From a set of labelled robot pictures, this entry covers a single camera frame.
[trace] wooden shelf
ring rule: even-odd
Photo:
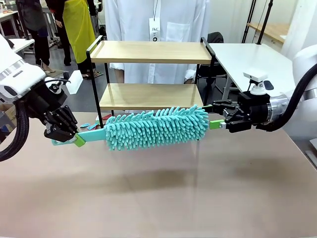
[[[262,31],[262,24],[258,25],[258,23],[248,23],[247,25],[255,30],[258,29],[258,31]],[[266,25],[264,34],[284,44],[285,40],[281,36],[286,36],[288,34],[288,30],[289,24],[268,23]]]
[[[104,110],[190,108],[203,102],[195,84],[108,84],[100,100]]]
[[[91,53],[95,63],[210,64],[203,43],[101,41]]]

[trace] duster brush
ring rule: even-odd
[[[194,105],[190,109],[173,107],[134,115],[110,117],[103,129],[76,134],[65,143],[82,146],[88,141],[106,140],[110,150],[136,150],[200,140],[209,127],[204,109]]]

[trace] black pants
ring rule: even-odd
[[[64,22],[62,21],[63,27],[57,27],[57,31],[58,31],[58,36],[60,38],[60,42],[61,45],[63,46],[64,49],[64,63],[70,63],[71,62],[71,58],[70,58],[70,44],[69,44],[69,40],[67,37],[67,32],[64,26]]]
[[[36,64],[41,65],[42,62],[50,65],[50,48],[47,37],[40,37],[37,31],[28,29],[34,39],[34,51]]]
[[[77,64],[78,69],[80,70],[81,74],[86,74],[89,69],[90,65],[87,59],[85,59],[83,62]]]

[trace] id badge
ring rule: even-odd
[[[160,20],[159,17],[149,19],[150,41],[160,41]]]

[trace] black corrugated hose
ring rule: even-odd
[[[23,101],[16,101],[16,132],[11,144],[0,152],[0,162],[10,159],[24,145],[29,134],[29,117],[26,113],[25,104]]]
[[[317,75],[317,64],[315,64],[310,70],[308,70],[307,73],[305,73],[305,75],[298,82],[294,90],[294,93],[291,97],[291,100],[289,101],[289,104],[287,106],[285,113],[273,123],[270,123],[268,125],[258,125],[257,129],[266,130],[266,131],[275,131],[282,128],[291,119],[305,89],[307,88],[308,84],[316,75]]]

